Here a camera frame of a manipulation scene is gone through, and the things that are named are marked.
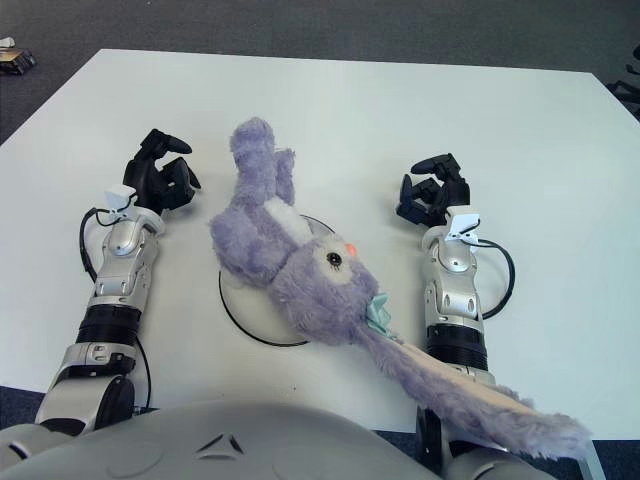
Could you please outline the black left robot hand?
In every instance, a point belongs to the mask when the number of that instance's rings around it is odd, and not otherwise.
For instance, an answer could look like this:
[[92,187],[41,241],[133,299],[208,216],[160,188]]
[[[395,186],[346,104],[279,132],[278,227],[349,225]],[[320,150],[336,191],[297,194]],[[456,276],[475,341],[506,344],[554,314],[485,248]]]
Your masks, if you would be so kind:
[[161,168],[156,161],[167,152],[191,154],[184,141],[152,129],[140,144],[140,150],[126,166],[123,184],[136,191],[135,206],[158,215],[191,202],[201,184],[183,157],[177,157]]

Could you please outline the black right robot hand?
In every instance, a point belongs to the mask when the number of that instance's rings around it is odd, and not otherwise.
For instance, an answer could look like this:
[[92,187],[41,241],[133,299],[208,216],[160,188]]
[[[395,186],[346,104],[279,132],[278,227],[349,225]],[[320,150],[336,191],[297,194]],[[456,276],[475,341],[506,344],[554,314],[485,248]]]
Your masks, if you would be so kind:
[[460,170],[451,153],[414,164],[410,173],[428,175],[428,178],[413,184],[410,175],[404,175],[396,214],[416,225],[445,225],[448,207],[470,205],[470,187]]

